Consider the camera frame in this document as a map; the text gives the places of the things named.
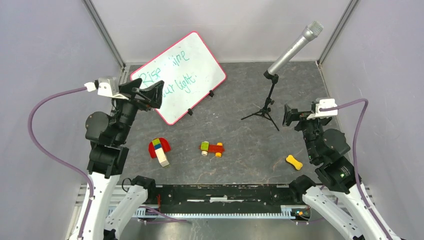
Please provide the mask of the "pink framed whiteboard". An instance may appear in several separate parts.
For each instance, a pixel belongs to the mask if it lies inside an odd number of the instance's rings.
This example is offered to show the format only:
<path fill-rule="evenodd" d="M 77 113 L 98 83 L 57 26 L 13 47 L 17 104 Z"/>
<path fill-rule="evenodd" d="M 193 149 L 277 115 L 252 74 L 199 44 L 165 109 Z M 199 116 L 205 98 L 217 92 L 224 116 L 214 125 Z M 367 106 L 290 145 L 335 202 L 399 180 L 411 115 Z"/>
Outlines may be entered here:
<path fill-rule="evenodd" d="M 227 74 L 198 32 L 192 31 L 130 74 L 141 89 L 164 81 L 162 105 L 156 112 L 175 124 L 222 84 Z"/>

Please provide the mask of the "yellow bone-shaped eraser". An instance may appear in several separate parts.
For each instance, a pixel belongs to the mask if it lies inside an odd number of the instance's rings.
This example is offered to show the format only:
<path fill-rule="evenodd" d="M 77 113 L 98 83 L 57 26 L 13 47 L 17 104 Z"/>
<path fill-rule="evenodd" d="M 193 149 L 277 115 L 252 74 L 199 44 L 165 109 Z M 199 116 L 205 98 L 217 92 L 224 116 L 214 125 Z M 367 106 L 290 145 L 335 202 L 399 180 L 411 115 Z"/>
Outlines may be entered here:
<path fill-rule="evenodd" d="M 297 171 L 300 171 L 303 167 L 303 164 L 291 154 L 285 158 L 285 161 Z"/>

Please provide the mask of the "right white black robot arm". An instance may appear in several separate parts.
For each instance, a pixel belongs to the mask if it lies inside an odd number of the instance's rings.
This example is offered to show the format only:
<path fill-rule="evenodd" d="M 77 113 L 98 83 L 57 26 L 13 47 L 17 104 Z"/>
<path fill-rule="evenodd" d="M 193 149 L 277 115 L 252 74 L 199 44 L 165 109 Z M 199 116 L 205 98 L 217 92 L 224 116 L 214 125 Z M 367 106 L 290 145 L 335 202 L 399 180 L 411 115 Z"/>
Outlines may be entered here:
<path fill-rule="evenodd" d="M 349 161 L 345 156 L 349 151 L 357 156 L 358 133 L 354 133 L 353 143 L 349 145 L 340 130 L 323 129 L 340 109 L 358 103 L 364 103 L 355 129 L 358 131 L 369 103 L 365 98 L 342 105 L 337 105 L 333 98 L 318 99 L 312 102 L 309 111 L 299 111 L 285 104 L 283 125 L 297 123 L 294 129 L 302 132 L 309 162 L 317 167 L 318 179 L 346 210 L 329 200 L 306 175 L 289 184 L 288 196 L 293 203 L 305 203 L 317 211 L 345 240 L 399 240 L 400 236 L 389 227 L 367 194 L 357 159 Z"/>

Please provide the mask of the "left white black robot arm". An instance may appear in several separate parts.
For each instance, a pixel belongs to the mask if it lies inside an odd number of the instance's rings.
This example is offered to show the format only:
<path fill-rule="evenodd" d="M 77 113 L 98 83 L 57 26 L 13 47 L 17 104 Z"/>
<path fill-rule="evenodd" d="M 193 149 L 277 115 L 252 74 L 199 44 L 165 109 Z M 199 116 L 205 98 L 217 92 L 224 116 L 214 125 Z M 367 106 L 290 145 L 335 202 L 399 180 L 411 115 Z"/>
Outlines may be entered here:
<path fill-rule="evenodd" d="M 89 184 L 71 240 L 117 240 L 136 210 L 157 198 L 155 180 L 136 176 L 118 206 L 109 212 L 114 189 L 123 172 L 129 149 L 125 143 L 138 111 L 159 109 L 164 81 L 142 89 L 137 78 L 119 84 L 115 77 L 100 77 L 85 84 L 89 92 L 112 99 L 111 114 L 96 111 L 85 122 L 85 138 L 90 142 L 88 157 Z"/>

